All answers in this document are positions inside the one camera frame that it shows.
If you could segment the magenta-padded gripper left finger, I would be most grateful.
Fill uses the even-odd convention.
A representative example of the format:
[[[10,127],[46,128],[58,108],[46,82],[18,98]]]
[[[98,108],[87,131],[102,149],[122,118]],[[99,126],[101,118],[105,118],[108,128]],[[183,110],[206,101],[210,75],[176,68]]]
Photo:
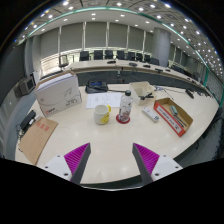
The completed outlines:
[[[86,143],[65,155],[56,155],[43,170],[79,185],[90,154],[90,144]]]

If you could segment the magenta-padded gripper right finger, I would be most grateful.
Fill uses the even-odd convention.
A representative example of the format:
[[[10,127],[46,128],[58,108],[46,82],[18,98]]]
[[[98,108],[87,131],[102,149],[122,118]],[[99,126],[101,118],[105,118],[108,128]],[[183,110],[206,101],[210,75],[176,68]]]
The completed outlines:
[[[137,143],[133,144],[132,153],[135,157],[143,185],[152,183],[182,169],[168,155],[159,155]]]

